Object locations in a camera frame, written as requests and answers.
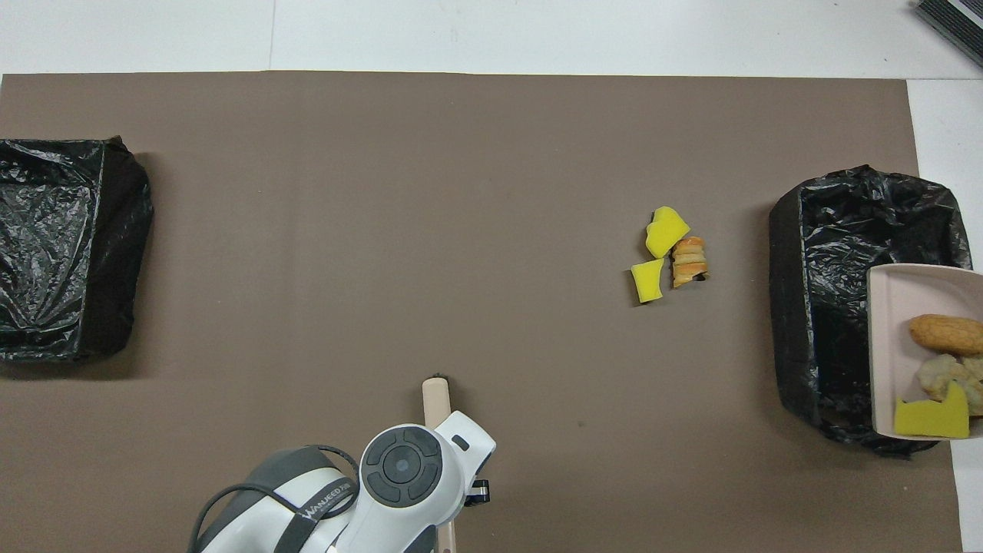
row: black cable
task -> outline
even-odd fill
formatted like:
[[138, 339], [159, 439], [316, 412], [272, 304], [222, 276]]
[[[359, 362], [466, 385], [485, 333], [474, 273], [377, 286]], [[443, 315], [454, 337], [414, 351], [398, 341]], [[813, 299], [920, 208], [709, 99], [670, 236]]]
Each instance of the black cable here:
[[[348, 464], [351, 464], [352, 465], [352, 469], [355, 470], [355, 490], [350, 495], [354, 495], [354, 496], [358, 497], [358, 494], [359, 494], [359, 465], [358, 465], [358, 463], [354, 459], [352, 459], [352, 456], [350, 456], [347, 453], [339, 450], [338, 448], [335, 448], [334, 446], [311, 445], [310, 447], [312, 447], [312, 448], [318, 448], [320, 451], [323, 451], [323, 452], [333, 453], [333, 454], [341, 457], [342, 459], [348, 461]], [[221, 500], [223, 497], [229, 495], [232, 492], [238, 492], [238, 491], [254, 491], [254, 492], [260, 492], [261, 494], [274, 499], [277, 503], [279, 503], [283, 507], [287, 508], [287, 510], [289, 510], [294, 515], [300, 515], [300, 510], [298, 510], [296, 507], [294, 507], [294, 505], [292, 503], [290, 503], [289, 501], [287, 501], [286, 499], [284, 499], [283, 496], [281, 496], [280, 494], [276, 493], [271, 488], [268, 488], [266, 486], [261, 486], [259, 484], [250, 484], [250, 483], [235, 484], [235, 485], [229, 486], [229, 487], [223, 489], [222, 491], [216, 493], [214, 496], [211, 497], [211, 499], [208, 500], [207, 503], [204, 504], [204, 507], [202, 508], [202, 511], [198, 514], [198, 519], [195, 521], [195, 529], [192, 531], [191, 541], [188, 543], [188, 553], [198, 553], [198, 540], [200, 538], [199, 534], [202, 531], [202, 524], [204, 524], [204, 519], [205, 519], [205, 517], [208, 516], [208, 511], [210, 511], [211, 508], [214, 507], [215, 504], [218, 503], [218, 501]], [[331, 512], [328, 512], [328, 513], [324, 514], [324, 517], [322, 517], [322, 520], [324, 520], [324, 519], [330, 519], [332, 517], [337, 517], [338, 515], [341, 515], [345, 511], [348, 511], [349, 509], [351, 509], [353, 505], [355, 505], [355, 501], [354, 500], [349, 501], [343, 507], [341, 507], [341, 508], [339, 508], [339, 509], [337, 509], [335, 511], [331, 511]]]

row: bin covered with black plastic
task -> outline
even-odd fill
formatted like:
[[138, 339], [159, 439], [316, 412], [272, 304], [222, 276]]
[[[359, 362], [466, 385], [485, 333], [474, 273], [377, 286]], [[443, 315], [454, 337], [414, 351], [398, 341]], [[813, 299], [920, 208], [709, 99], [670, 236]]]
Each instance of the bin covered with black plastic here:
[[119, 137], [0, 140], [0, 358], [122, 349], [152, 214]]
[[803, 182], [771, 211], [770, 289], [781, 403], [828, 438], [907, 457], [936, 442], [887, 438], [871, 422], [867, 270], [971, 269], [953, 193], [867, 165]]

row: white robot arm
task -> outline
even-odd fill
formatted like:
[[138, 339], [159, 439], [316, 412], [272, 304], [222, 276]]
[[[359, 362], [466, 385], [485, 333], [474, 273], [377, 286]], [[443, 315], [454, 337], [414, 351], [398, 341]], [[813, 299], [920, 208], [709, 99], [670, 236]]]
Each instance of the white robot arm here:
[[318, 447], [278, 452], [212, 499], [209, 507], [239, 492], [201, 536], [196, 527], [189, 552], [429, 553], [434, 529], [457, 516], [494, 449], [455, 411], [434, 430], [403, 424], [378, 434], [362, 455], [359, 486]]

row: yellow object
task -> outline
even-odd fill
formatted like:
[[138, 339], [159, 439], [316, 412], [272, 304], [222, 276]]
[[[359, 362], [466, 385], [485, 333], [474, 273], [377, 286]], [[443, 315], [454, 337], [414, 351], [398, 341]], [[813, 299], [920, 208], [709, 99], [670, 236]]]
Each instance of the yellow object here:
[[949, 392], [941, 403], [925, 399], [905, 403], [897, 400], [895, 433], [902, 436], [969, 437], [969, 402], [966, 392], [956, 382], [949, 382]]
[[661, 259], [689, 232], [689, 225], [673, 208], [662, 206], [652, 215], [652, 222], [645, 227], [645, 232], [645, 247], [656, 259]]
[[659, 289], [663, 263], [665, 259], [656, 259], [631, 266], [631, 275], [635, 277], [635, 287], [638, 288], [638, 301], [645, 303], [663, 297], [663, 291]]

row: white table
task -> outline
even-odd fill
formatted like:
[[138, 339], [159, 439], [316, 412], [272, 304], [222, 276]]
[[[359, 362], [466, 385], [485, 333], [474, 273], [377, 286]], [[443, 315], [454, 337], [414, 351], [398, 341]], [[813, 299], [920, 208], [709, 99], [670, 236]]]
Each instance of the white table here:
[[[983, 260], [983, 70], [905, 0], [0, 0], [3, 73], [269, 69], [907, 79]], [[983, 550], [983, 440], [953, 443]]]

